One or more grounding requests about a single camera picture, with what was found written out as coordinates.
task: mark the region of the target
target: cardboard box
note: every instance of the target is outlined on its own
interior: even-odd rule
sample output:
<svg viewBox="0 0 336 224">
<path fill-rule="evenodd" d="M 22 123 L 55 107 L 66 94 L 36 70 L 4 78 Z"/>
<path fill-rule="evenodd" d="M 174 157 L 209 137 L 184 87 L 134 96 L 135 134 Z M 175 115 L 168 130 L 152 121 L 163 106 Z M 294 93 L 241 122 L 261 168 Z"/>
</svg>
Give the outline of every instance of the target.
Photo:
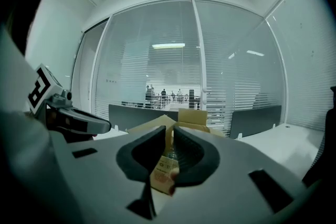
<svg viewBox="0 0 336 224">
<path fill-rule="evenodd" d="M 179 164 L 176 160 L 165 157 L 172 150 L 172 132 L 174 126 L 187 127 L 224 137 L 222 132 L 207 127 L 206 120 L 207 111 L 179 109 L 177 122 L 172 120 L 170 117 L 163 115 L 159 118 L 156 118 L 155 120 L 148 121 L 128 130 L 128 133 L 132 134 L 146 129 L 151 129 L 156 126 L 166 126 L 165 150 L 163 156 L 160 158 L 150 176 L 151 186 L 153 188 L 163 193 L 169 194 L 169 189 L 174 185 L 174 182 L 170 179 L 170 171 L 173 168 L 178 167 Z"/>
</svg>

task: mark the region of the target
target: window blinds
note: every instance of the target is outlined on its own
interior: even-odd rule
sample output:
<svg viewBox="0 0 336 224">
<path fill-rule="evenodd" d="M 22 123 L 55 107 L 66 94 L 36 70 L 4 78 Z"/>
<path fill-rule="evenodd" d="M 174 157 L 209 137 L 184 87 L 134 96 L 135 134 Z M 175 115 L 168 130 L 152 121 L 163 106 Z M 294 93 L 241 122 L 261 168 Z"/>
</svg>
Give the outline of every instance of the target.
<svg viewBox="0 0 336 224">
<path fill-rule="evenodd" d="M 92 112 L 108 119 L 109 104 L 144 107 L 146 86 L 155 95 L 151 108 L 187 107 L 186 102 L 176 104 L 177 98 L 163 107 L 158 94 L 165 89 L 166 95 L 177 95 L 180 89 L 183 95 L 189 90 L 200 95 L 198 46 L 189 0 L 151 3 L 114 15 L 94 68 Z"/>
<path fill-rule="evenodd" d="M 324 131 L 336 86 L 336 30 L 325 0 L 283 0 L 267 18 L 288 80 L 287 122 Z"/>
<path fill-rule="evenodd" d="M 228 135 L 235 110 L 282 105 L 285 79 L 278 49 L 259 16 L 196 1 L 204 39 L 207 125 Z"/>
</svg>

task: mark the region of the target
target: glass partition wall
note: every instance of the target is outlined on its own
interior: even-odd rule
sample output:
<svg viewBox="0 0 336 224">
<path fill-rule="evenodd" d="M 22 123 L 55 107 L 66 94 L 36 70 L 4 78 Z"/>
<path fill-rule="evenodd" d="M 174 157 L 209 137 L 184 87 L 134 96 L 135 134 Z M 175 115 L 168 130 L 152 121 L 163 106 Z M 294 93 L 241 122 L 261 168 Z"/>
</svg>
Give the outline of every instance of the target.
<svg viewBox="0 0 336 224">
<path fill-rule="evenodd" d="M 114 14 L 90 85 L 91 113 L 107 120 L 109 104 L 203 109 L 207 125 L 228 135 L 236 110 L 282 105 L 282 121 L 285 114 L 284 69 L 265 20 L 218 2 L 152 2 Z"/>
</svg>

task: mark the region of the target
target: ceiling light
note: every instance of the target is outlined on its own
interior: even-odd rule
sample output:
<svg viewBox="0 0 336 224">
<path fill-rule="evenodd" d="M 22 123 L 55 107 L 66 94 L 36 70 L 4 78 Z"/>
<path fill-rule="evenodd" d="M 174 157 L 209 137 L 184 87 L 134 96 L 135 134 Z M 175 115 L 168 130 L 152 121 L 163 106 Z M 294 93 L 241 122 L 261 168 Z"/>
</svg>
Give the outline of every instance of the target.
<svg viewBox="0 0 336 224">
<path fill-rule="evenodd" d="M 169 44 L 155 44 L 152 45 L 154 49 L 168 49 L 168 48 L 183 48 L 184 43 L 169 43 Z"/>
<path fill-rule="evenodd" d="M 258 56 L 264 56 L 264 54 L 261 54 L 261 53 L 259 53 L 259 52 L 252 51 L 252 50 L 248 50 L 247 53 L 248 53 L 248 54 L 255 54 L 255 55 L 258 55 Z"/>
</svg>

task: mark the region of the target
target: office desk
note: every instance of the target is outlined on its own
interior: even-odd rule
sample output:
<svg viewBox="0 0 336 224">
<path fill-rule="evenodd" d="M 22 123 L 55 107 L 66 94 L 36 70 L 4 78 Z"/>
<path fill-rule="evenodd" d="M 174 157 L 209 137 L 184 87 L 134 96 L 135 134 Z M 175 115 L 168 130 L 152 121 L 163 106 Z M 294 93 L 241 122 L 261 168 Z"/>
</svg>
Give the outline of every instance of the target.
<svg viewBox="0 0 336 224">
<path fill-rule="evenodd" d="M 281 124 L 239 140 L 254 146 L 303 179 L 317 155 L 322 138 L 321 131 Z"/>
</svg>

